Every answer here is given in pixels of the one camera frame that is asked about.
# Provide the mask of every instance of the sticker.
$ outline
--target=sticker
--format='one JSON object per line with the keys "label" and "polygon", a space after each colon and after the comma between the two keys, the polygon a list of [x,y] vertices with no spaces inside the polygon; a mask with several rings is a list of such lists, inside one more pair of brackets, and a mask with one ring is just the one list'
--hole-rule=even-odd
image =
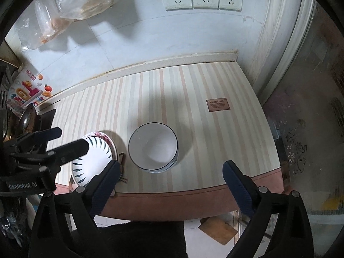
{"label": "sticker", "polygon": [[227,98],[209,99],[207,100],[209,112],[218,110],[230,110]]}

